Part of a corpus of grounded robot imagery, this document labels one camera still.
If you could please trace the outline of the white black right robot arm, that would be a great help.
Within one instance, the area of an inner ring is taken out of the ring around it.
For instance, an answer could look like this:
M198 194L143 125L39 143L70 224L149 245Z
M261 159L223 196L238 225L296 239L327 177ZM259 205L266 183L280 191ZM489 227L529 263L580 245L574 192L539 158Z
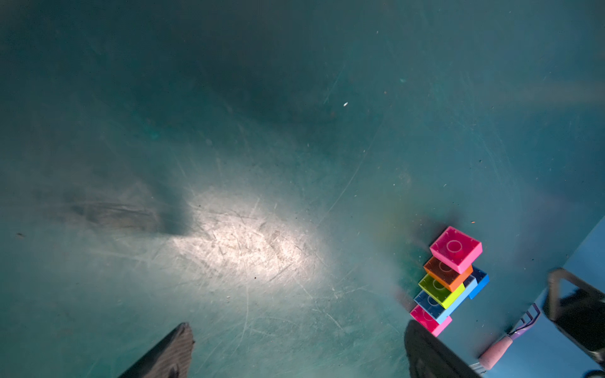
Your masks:
M548 275L544 314L569 340L604 367L604 293L565 269Z

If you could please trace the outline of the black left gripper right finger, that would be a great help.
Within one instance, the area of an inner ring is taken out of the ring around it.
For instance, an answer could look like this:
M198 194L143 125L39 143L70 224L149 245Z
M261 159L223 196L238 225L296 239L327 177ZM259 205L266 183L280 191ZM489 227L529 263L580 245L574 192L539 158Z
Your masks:
M420 323L412 320L404 334L410 377L479 378L461 358L434 337Z

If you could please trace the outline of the light blue lego brick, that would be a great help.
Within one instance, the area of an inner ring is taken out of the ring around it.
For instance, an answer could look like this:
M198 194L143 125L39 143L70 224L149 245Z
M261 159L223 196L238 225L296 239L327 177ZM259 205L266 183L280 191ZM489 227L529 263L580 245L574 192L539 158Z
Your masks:
M442 323L447 316L451 316L452 313L469 297L470 293L477 286L477 281L473 276L467 278L464 283L466 287L463 294L461 294L457 300L452 304L448 309L444 309L441 305L439 305L435 300L430 298L422 289L421 291L414 297L414 301L417 305L422 307L430 316Z

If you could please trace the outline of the dark blue lego brick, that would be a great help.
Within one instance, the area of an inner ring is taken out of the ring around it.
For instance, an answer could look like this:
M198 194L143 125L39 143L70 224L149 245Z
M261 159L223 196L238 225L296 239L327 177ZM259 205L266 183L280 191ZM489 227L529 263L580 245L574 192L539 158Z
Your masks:
M490 279L489 279L489 275L485 271L483 271L475 266L474 266L474 272L472 272L471 275L477 281L476 288L474 288L474 290L472 290L469 295L470 299L474 299L485 288L485 286L490 282Z

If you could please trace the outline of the orange lego brick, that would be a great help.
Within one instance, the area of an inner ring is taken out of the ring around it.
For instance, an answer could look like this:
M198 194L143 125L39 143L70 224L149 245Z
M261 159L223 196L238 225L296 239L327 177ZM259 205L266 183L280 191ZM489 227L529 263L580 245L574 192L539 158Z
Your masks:
M424 269L430 277L433 277L434 280L443 285L450 292L457 290L458 287L470 277L471 273L474 272L473 266L470 266L463 273L458 273L435 257L431 257L430 260L424 264Z

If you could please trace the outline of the small pink lego brick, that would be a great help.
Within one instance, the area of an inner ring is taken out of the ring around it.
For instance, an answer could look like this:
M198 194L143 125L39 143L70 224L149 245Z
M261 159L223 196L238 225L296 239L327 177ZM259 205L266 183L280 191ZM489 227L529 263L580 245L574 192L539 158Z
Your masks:
M442 323L439 323L419 305L416 305L416 307L414 307L414 309L411 311L411 316L434 337L438 337L439 334L441 334L441 332L443 332L444 329L446 329L446 327L452 323L452 318L450 316L447 316Z

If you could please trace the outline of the large magenta lego brick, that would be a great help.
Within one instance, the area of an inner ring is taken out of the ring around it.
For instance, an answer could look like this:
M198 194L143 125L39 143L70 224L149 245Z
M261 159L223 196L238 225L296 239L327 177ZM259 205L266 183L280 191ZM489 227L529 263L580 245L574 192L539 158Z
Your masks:
M483 252L482 243L452 226L430 245L432 255L457 273L463 273Z

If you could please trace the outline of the lime green lego brick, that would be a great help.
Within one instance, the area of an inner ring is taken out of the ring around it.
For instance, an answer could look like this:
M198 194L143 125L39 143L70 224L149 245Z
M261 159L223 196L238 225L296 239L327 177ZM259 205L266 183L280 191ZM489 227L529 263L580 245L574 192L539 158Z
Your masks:
M419 281L418 286L444 309L451 307L455 300L457 300L466 289L464 284L460 284L454 291L450 291L429 274L425 275Z

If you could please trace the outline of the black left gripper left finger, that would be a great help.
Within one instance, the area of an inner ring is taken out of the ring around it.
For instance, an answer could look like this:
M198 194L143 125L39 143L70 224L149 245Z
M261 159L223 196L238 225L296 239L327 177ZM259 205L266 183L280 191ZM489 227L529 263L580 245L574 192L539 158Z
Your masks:
M186 378L194 345L190 324L180 323L119 377Z

